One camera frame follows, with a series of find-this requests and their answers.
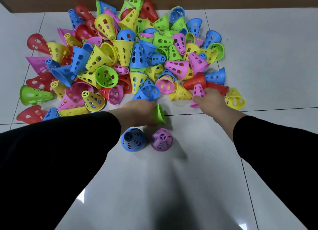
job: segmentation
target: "black long-sleeved shirt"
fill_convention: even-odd
[[[76,129],[101,121],[112,125],[104,150],[93,142],[89,148],[73,147],[76,141],[89,140],[89,134]],[[97,112],[52,119],[0,134],[1,218],[11,222],[10,227],[33,226],[34,221],[42,221],[42,229],[54,229],[99,171],[120,132],[115,116]],[[310,204],[316,199],[316,159],[311,152],[317,149],[318,135],[245,116],[237,122],[233,140],[238,154],[312,229],[315,211]]]

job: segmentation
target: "person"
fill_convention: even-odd
[[[247,116],[228,107],[217,90],[205,92],[193,101],[220,124],[238,154],[310,229],[315,219],[310,203],[316,195],[313,152],[318,135]],[[155,124],[155,106],[133,100],[108,112],[60,117],[0,134],[2,224],[10,220],[10,228],[23,223],[54,229],[120,136],[129,127]],[[105,122],[111,130],[105,131]],[[103,150],[89,139],[97,125],[107,139]],[[91,144],[83,146],[83,140]]]

